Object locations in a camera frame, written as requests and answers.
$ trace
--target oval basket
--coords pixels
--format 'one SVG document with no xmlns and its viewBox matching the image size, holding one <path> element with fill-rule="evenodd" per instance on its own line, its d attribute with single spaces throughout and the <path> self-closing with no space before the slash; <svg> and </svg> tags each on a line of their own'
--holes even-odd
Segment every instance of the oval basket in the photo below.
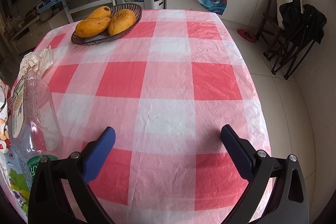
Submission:
<svg viewBox="0 0 336 224">
<path fill-rule="evenodd" d="M 89 38 L 81 38 L 78 35 L 76 35 L 76 32 L 74 31 L 72 36 L 71 36 L 71 42 L 77 45 L 97 45 L 103 42 L 111 42 L 113 40 L 116 40 L 125 34 L 127 34 L 129 31 L 131 31 L 134 26 L 140 21 L 141 16 L 142 16 L 142 8 L 140 5 L 133 4 L 133 3 L 125 3 L 125 4 L 120 4 L 116 6 L 111 6 L 111 17 L 118 12 L 119 10 L 122 9 L 129 9 L 133 11 L 135 14 L 136 22 L 130 26 L 128 29 L 124 30 L 123 32 L 117 33 L 113 36 L 109 35 L 108 30 L 106 29 L 105 31 L 101 32 L 100 34 L 94 36 L 94 37 L 89 37 Z"/>
</svg>

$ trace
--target green label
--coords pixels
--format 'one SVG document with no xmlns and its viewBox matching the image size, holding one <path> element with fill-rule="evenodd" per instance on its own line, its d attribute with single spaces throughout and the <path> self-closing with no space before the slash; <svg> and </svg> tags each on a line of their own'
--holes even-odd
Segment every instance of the green label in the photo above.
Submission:
<svg viewBox="0 0 336 224">
<path fill-rule="evenodd" d="M 40 163 L 40 159 L 44 156 L 47 156 L 50 160 L 58 160 L 58 158 L 56 158 L 55 156 L 52 156 L 52 155 L 39 155 L 39 156 L 32 157 L 30 160 L 28 160 L 27 166 L 28 166 L 29 172 L 31 174 L 31 177 L 33 179 L 34 179 L 34 176 L 35 176 L 35 173 L 36 173 L 37 166 Z"/>
</svg>

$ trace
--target blue gripper pad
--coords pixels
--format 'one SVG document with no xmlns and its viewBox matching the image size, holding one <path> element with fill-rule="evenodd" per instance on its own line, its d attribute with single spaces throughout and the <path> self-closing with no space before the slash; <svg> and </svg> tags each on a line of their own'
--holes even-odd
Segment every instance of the blue gripper pad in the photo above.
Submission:
<svg viewBox="0 0 336 224">
<path fill-rule="evenodd" d="M 247 145 L 243 146 L 241 142 L 247 142 L 251 146 L 247 148 L 252 148 L 252 153 L 254 150 L 253 146 L 247 140 L 240 139 L 228 124 L 222 127 L 220 139 L 236 166 L 239 175 L 243 179 L 248 180 L 248 182 L 251 182 L 253 179 L 254 163 L 251 155 L 245 150 Z"/>
<path fill-rule="evenodd" d="M 84 163 L 83 179 L 86 184 L 89 184 L 91 180 L 94 180 L 98 176 L 100 169 L 109 155 L 116 141 L 114 129 L 107 127 L 97 141 L 98 143 Z"/>
</svg>

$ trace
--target bottle label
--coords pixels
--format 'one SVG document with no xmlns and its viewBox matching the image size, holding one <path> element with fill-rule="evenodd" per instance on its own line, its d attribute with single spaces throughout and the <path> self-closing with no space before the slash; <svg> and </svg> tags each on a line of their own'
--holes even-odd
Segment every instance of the bottle label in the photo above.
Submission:
<svg viewBox="0 0 336 224">
<path fill-rule="evenodd" d="M 25 81 L 22 80 L 13 92 L 13 138 L 17 138 L 23 124 L 23 91 Z"/>
<path fill-rule="evenodd" d="M 47 156 L 50 160 L 58 160 L 58 158 L 56 158 L 55 156 L 52 156 L 52 155 L 38 155 L 38 156 L 32 157 L 30 160 L 28 160 L 27 166 L 28 166 L 29 172 L 31 174 L 31 177 L 33 179 L 34 179 L 34 176 L 35 176 L 35 173 L 36 173 L 37 166 L 40 163 L 40 159 L 44 156 Z"/>
</svg>

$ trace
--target mango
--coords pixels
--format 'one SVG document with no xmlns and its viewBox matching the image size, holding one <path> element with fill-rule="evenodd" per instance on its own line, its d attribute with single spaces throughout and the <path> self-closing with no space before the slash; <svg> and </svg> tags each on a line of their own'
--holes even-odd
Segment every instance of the mango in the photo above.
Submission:
<svg viewBox="0 0 336 224">
<path fill-rule="evenodd" d="M 108 6 L 102 6 L 94 10 L 86 19 L 97 18 L 97 17 L 110 17 L 111 9 Z"/>
<path fill-rule="evenodd" d="M 81 38 L 94 37 L 107 29 L 110 20 L 108 17 L 84 19 L 77 24 L 75 32 Z"/>
<path fill-rule="evenodd" d="M 131 27 L 136 22 L 135 14 L 129 9 L 116 12 L 111 18 L 109 35 L 115 35 Z"/>
</svg>

